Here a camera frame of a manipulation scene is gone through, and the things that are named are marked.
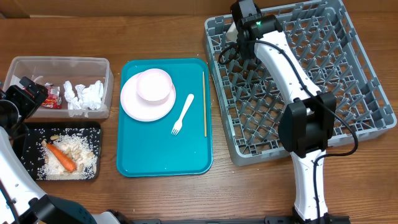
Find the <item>orange carrot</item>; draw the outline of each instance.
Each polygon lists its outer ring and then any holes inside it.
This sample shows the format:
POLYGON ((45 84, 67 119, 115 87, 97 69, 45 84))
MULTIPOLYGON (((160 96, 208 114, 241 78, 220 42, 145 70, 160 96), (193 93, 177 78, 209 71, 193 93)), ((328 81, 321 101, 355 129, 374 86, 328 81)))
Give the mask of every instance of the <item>orange carrot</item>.
POLYGON ((67 157, 61 150, 57 149, 57 147, 51 144, 47 144, 45 141, 42 142, 42 145, 43 147, 47 147, 47 149, 49 149, 55 155, 55 157, 58 159, 58 161, 60 161, 61 165, 67 171, 73 172, 74 170, 76 170, 77 166, 73 162, 73 160, 67 157))

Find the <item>chopstick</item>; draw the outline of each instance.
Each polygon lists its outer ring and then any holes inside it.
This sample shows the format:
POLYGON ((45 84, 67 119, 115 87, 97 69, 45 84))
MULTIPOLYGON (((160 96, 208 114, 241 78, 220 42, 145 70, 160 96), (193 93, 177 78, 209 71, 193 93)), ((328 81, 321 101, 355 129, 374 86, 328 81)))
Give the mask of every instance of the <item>chopstick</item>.
POLYGON ((207 137, 205 72, 203 72, 203 108, 204 108, 204 115, 205 115, 205 137, 207 137))

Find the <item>dish rack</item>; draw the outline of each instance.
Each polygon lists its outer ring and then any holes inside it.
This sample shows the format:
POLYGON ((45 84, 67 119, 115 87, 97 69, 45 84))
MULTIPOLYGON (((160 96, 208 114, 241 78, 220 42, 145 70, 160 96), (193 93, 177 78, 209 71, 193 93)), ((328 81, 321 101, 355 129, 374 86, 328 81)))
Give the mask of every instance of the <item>dish rack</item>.
MULTIPOLYGON (((314 0, 261 10, 274 14, 308 77, 322 92, 337 98, 336 113, 360 141, 393 128, 396 116, 340 0, 314 0)), ((213 77, 231 160, 237 166, 288 156, 278 137, 284 101, 267 68, 256 59, 217 62, 231 41, 226 31, 232 15, 205 22, 204 45, 213 77)), ((234 54, 226 52, 225 57, 234 54)), ((330 147, 353 142, 348 129, 335 120, 330 147)))

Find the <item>white fork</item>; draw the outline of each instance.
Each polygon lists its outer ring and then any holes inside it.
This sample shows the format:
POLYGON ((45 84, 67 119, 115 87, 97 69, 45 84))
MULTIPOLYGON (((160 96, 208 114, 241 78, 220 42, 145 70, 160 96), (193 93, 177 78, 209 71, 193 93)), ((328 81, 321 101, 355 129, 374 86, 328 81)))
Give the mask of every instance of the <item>white fork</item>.
POLYGON ((187 113, 188 108, 191 106, 193 101, 193 94, 189 94, 187 100, 185 100, 184 107, 182 108, 180 118, 174 123, 172 134, 177 135, 182 128, 182 119, 184 119, 185 114, 187 113))

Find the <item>teal tray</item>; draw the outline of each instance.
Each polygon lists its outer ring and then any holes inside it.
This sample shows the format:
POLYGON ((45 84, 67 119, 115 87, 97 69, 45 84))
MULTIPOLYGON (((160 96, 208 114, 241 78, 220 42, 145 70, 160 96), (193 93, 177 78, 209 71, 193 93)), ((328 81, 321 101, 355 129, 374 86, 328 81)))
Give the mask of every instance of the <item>teal tray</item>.
POLYGON ((213 163, 211 106, 208 68, 198 58, 133 60, 122 70, 121 88, 133 75, 150 68, 165 70, 176 91, 172 110, 162 119, 141 122, 130 118, 119 106, 116 167, 126 177, 203 174, 213 163), (203 117, 203 79, 206 85, 207 137, 203 117), (171 135, 188 94, 195 98, 177 136, 171 135))

